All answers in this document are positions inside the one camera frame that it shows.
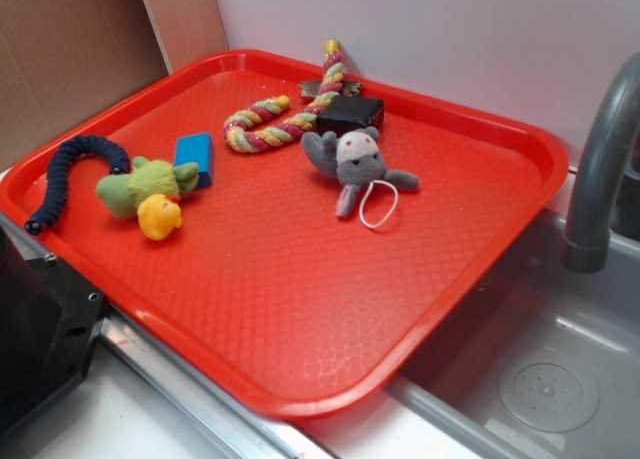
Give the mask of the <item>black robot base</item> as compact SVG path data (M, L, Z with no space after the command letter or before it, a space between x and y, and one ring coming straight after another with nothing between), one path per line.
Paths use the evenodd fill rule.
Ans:
M81 384L104 294L62 259L26 259L1 233L1 438Z

